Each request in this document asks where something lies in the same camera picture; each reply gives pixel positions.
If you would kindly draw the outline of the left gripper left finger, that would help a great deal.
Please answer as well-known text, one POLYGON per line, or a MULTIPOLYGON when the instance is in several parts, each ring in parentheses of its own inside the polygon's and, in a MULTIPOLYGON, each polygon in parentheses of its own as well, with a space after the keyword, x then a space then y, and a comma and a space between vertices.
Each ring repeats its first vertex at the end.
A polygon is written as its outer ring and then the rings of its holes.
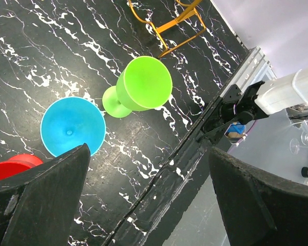
POLYGON ((0 245, 67 245, 89 162, 83 144, 0 180, 0 245))

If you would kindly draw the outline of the red wine glass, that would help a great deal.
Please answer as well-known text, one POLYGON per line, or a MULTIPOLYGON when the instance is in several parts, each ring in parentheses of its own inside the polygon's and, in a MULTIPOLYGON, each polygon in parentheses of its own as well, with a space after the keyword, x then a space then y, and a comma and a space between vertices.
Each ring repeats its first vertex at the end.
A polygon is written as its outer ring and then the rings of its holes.
POLYGON ((19 154, 0 162, 0 180, 39 166, 44 162, 32 154, 19 154))

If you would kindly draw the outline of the light blue wine glass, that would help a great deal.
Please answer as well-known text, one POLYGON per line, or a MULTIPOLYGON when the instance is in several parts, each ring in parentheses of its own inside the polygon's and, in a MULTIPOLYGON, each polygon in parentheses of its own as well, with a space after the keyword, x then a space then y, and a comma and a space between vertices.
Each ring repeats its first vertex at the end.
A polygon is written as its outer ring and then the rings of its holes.
POLYGON ((42 142, 54 157, 83 144, 93 156, 102 146, 106 123, 99 108, 81 97, 65 97, 52 103, 40 125, 42 142))

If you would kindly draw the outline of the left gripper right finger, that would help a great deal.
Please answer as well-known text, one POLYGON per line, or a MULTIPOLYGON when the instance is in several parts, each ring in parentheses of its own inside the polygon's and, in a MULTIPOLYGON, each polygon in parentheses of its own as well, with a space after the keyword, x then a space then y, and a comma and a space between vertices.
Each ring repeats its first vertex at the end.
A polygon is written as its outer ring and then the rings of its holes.
POLYGON ((230 245, 308 245, 308 186, 216 147, 209 170, 230 245))

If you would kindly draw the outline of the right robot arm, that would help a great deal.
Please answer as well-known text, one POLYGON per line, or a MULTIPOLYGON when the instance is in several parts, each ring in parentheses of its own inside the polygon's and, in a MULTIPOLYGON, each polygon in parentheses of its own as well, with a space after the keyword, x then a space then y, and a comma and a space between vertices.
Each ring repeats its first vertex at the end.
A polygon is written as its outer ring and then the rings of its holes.
POLYGON ((308 68, 276 80, 259 81, 248 86, 240 98, 223 100, 204 123, 197 142, 209 139, 216 144, 235 122, 245 125, 296 105, 308 106, 308 68))

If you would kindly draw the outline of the green wine glass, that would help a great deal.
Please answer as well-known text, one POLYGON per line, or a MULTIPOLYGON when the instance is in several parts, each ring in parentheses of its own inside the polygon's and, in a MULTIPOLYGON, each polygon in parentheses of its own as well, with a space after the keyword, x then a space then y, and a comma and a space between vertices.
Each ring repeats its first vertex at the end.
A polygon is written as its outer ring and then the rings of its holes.
POLYGON ((102 104, 108 115, 123 118, 132 111, 163 106, 172 88, 171 74, 160 60, 139 56, 128 63, 116 85, 104 92, 102 104))

